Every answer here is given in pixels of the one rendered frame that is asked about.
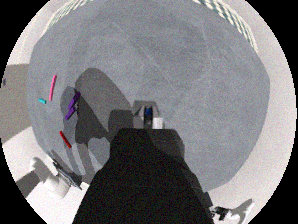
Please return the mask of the purple rod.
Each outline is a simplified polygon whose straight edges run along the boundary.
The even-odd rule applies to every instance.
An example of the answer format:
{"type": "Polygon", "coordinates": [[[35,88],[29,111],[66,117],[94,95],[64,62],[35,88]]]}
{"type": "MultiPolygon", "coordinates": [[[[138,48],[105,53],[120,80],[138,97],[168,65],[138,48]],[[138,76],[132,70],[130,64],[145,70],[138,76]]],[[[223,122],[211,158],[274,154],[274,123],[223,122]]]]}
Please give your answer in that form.
{"type": "Polygon", "coordinates": [[[69,105],[68,105],[68,109],[71,109],[73,107],[73,105],[76,104],[76,101],[78,100],[78,97],[80,97],[80,96],[81,96],[81,93],[76,92],[76,95],[73,96],[71,103],[69,103],[69,105]]]}
{"type": "Polygon", "coordinates": [[[76,111],[76,107],[72,107],[72,108],[71,108],[71,111],[69,111],[69,112],[67,113],[67,116],[65,116],[65,120],[68,120],[69,117],[71,117],[71,116],[73,115],[73,112],[74,112],[74,111],[76,111]]]}

